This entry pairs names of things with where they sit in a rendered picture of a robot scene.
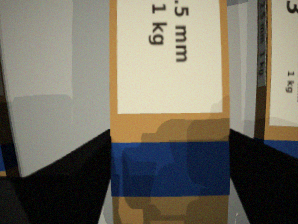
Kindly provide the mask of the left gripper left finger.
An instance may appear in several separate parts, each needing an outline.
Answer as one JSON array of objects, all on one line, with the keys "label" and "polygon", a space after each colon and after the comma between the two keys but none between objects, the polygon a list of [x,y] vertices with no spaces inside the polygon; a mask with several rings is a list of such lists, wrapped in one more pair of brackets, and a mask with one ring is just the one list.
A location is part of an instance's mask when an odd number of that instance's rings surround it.
[{"label": "left gripper left finger", "polygon": [[98,224],[110,179],[108,129],[26,177],[0,176],[0,224]]}]

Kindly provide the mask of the orange welding electrode pack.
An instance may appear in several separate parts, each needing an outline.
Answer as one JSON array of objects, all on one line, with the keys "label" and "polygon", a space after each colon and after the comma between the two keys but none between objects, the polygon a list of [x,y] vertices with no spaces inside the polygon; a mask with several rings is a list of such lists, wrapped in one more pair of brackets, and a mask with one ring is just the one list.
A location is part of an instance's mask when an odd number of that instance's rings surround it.
[{"label": "orange welding electrode pack", "polygon": [[226,0],[109,0],[113,224],[227,224]]}]

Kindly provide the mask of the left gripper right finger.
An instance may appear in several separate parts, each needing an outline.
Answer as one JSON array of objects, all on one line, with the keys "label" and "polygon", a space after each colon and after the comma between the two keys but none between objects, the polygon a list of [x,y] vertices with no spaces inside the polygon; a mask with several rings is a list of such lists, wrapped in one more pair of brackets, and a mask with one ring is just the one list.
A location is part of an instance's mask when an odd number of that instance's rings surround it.
[{"label": "left gripper right finger", "polygon": [[229,157],[250,224],[298,224],[298,158],[231,128]]}]

